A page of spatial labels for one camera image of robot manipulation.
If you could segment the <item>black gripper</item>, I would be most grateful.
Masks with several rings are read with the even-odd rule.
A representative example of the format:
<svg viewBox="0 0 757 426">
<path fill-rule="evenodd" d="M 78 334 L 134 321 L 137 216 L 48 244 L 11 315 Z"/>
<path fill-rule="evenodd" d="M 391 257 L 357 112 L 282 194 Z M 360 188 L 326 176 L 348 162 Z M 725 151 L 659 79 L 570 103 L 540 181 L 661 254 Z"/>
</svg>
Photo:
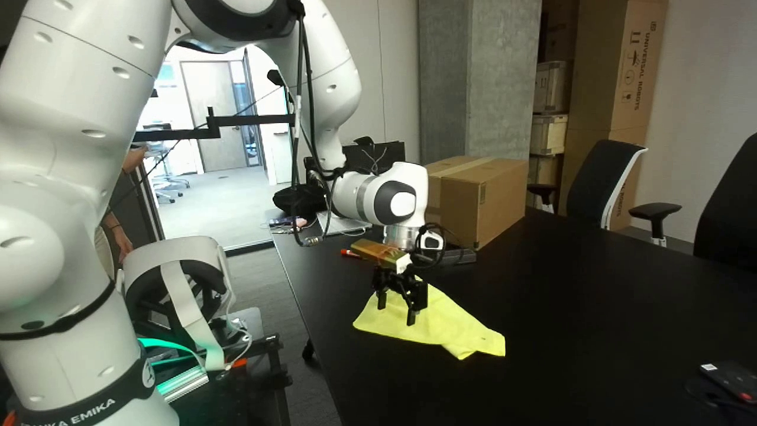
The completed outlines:
<svg viewBox="0 0 757 426">
<path fill-rule="evenodd" d="M 417 315 L 427 308 L 427 285 L 417 274 L 412 257 L 405 254 L 374 273 L 374 291 L 378 310 L 386 308 L 387 291 L 398 291 L 407 303 L 407 322 L 413 325 Z"/>
</svg>

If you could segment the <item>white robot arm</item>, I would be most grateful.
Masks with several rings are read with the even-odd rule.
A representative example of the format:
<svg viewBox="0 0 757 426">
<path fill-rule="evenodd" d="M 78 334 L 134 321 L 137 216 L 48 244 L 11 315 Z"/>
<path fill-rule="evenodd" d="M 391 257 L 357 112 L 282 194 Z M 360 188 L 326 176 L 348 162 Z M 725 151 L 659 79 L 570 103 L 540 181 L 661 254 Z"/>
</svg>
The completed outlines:
<svg viewBox="0 0 757 426">
<path fill-rule="evenodd" d="M 165 54 L 257 45 L 339 216 L 410 252 L 427 171 L 344 166 L 362 83 L 323 0 L 3 0 L 0 331 L 22 426 L 180 426 L 153 390 L 97 231 Z"/>
</svg>

